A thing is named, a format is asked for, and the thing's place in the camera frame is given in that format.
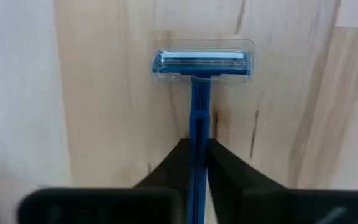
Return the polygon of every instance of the wooden surface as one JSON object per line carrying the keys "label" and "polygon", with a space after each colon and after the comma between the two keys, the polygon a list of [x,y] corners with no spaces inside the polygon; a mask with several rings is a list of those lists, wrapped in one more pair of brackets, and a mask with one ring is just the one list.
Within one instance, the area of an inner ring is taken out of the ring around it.
{"label": "wooden surface", "polygon": [[253,40],[252,81],[213,86],[215,137],[287,186],[358,189],[358,1],[0,1],[0,223],[41,186],[132,186],[188,135],[161,38]]}
{"label": "wooden surface", "polygon": [[[156,30],[168,39],[255,42],[252,83],[214,87],[217,138],[270,177],[289,182],[291,150],[310,125],[305,110],[318,92],[339,1],[202,4],[55,2],[74,183],[134,184],[187,133],[190,87],[156,85],[150,76]],[[190,7],[199,10],[185,10]],[[207,22],[218,14],[230,16]]]}
{"label": "wooden surface", "polygon": [[334,30],[299,187],[358,189],[358,28]]}
{"label": "wooden surface", "polygon": [[71,185],[53,2],[0,1],[0,223],[25,194]]}

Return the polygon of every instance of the clear plastic razor cover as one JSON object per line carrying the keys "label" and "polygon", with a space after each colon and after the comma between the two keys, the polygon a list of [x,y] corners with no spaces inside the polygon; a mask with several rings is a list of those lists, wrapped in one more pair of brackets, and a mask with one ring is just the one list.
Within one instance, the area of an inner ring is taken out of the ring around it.
{"label": "clear plastic razor cover", "polygon": [[[241,85],[249,81],[253,70],[254,43],[247,39],[158,40],[152,59],[153,76],[163,82],[193,78]],[[203,71],[206,76],[195,75]]]}

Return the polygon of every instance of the blue razor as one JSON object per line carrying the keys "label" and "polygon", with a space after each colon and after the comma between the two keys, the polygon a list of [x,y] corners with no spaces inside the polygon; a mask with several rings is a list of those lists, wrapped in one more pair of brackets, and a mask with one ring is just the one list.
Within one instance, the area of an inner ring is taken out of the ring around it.
{"label": "blue razor", "polygon": [[224,74],[251,75],[252,52],[158,50],[152,62],[152,71],[191,77],[191,168],[187,223],[203,224],[208,174],[206,146],[210,129],[211,80]]}

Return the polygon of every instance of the black holder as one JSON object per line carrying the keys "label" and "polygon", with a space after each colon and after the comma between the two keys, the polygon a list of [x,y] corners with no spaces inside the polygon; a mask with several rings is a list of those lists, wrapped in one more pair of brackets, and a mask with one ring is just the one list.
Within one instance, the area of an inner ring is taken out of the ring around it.
{"label": "black holder", "polygon": [[[219,224],[358,223],[358,191],[288,189],[215,139],[209,140],[207,154]],[[19,223],[88,223],[74,221],[84,211],[89,223],[184,223],[189,171],[190,140],[182,139],[133,189],[41,190],[21,203]],[[51,209],[59,212],[47,222]],[[101,209],[106,219],[95,218]]]}

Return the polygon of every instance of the razor head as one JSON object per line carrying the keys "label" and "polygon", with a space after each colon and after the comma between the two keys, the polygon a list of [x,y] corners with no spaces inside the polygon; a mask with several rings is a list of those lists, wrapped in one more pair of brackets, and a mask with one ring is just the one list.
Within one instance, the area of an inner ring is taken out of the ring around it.
{"label": "razor head", "polygon": [[251,75],[252,52],[158,50],[154,73],[174,73],[209,79],[220,75]]}

